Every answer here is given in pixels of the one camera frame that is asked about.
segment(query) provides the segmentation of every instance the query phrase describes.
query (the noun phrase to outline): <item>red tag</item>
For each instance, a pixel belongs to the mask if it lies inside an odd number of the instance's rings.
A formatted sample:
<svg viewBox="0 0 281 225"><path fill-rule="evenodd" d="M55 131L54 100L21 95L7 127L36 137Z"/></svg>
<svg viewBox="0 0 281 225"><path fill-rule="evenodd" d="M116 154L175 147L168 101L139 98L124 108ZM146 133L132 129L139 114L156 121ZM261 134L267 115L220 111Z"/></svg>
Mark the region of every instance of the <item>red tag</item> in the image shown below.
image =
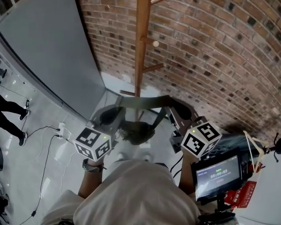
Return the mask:
<svg viewBox="0 0 281 225"><path fill-rule="evenodd" d="M257 182L248 181L242 189L239 208L246 208L252 198Z"/></svg>
<svg viewBox="0 0 281 225"><path fill-rule="evenodd" d="M257 182L247 181L247 183L237 191L228 191L225 202L233 205L232 208L246 208L251 200Z"/></svg>

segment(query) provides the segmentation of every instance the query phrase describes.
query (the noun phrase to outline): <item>power strip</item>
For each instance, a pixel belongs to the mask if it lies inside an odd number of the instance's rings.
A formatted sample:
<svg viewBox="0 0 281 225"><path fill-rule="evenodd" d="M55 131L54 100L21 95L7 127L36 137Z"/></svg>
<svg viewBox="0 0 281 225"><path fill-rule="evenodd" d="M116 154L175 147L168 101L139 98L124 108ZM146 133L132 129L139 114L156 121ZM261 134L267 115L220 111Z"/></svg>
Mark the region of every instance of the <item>power strip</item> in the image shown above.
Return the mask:
<svg viewBox="0 0 281 225"><path fill-rule="evenodd" d="M57 134L59 135L58 139L62 139L62 137L65 137L65 124L63 122L60 122L58 124L59 131L57 131Z"/></svg>

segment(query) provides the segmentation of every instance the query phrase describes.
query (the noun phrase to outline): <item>wristwatch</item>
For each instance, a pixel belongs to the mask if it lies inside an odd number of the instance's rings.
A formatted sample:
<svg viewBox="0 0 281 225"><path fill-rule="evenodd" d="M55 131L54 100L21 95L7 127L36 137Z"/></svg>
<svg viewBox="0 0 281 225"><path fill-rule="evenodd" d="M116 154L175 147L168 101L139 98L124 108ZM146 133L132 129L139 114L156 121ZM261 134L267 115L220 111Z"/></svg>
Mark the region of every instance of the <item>wristwatch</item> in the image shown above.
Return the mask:
<svg viewBox="0 0 281 225"><path fill-rule="evenodd" d="M85 159L82 163L82 167L85 171L92 172L92 173L100 173L103 170L102 165L92 166L88 164L88 159Z"/></svg>

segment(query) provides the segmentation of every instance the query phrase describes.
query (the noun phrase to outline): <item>gray wall panel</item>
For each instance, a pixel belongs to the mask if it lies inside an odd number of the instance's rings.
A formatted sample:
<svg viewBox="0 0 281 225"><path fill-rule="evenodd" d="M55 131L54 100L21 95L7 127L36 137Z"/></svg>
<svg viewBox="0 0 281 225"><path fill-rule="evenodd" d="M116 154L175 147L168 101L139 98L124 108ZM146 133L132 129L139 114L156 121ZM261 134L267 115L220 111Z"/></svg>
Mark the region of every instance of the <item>gray wall panel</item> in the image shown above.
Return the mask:
<svg viewBox="0 0 281 225"><path fill-rule="evenodd" d="M104 93L75 0L21 0L0 32L24 64L88 119Z"/></svg>

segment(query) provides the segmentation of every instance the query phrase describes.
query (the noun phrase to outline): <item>digital timer display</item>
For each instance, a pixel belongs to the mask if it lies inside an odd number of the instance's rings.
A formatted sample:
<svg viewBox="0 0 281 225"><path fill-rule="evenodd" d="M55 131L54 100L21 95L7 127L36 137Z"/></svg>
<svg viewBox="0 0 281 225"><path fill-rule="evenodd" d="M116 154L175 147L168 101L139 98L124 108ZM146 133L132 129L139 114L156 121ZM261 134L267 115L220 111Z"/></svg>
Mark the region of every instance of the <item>digital timer display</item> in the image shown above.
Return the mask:
<svg viewBox="0 0 281 225"><path fill-rule="evenodd" d="M210 191L219 188L239 178L237 156L231 157L213 166L196 171L197 189L196 196L207 195Z"/></svg>
<svg viewBox="0 0 281 225"><path fill-rule="evenodd" d="M223 174L225 174L225 173L227 173L227 172L228 172L228 170L225 169L225 170L223 170L222 172L218 172L218 173L216 173L216 174L211 174L211 175L210 175L210 178L216 178L216 177L221 176L221 175L223 175Z"/></svg>

